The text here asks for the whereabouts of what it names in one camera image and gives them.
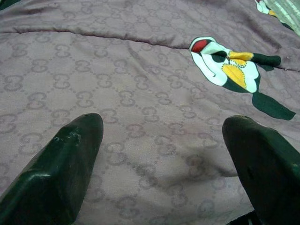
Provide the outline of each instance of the red patch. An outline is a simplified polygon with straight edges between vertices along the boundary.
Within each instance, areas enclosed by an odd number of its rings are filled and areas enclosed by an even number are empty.
[[[192,47],[192,52],[199,53],[207,44],[207,40],[197,41]]]

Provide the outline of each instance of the monogram pattern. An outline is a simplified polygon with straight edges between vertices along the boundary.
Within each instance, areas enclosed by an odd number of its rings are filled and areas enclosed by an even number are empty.
[[[207,81],[188,51],[199,36],[280,55],[272,75],[258,68],[261,92],[300,113],[299,37],[255,1],[21,0],[0,11],[0,194],[60,127],[95,112],[104,138],[76,224],[224,225],[252,210],[224,120],[250,116],[300,149],[300,119],[265,116],[250,94]]]

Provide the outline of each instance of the bedsheet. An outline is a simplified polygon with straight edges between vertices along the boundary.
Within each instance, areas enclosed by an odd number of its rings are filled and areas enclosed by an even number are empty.
[[[21,0],[0,11],[0,194],[95,112],[77,225],[225,225],[253,208],[222,124],[246,115],[300,150],[299,61],[300,38],[254,0]]]

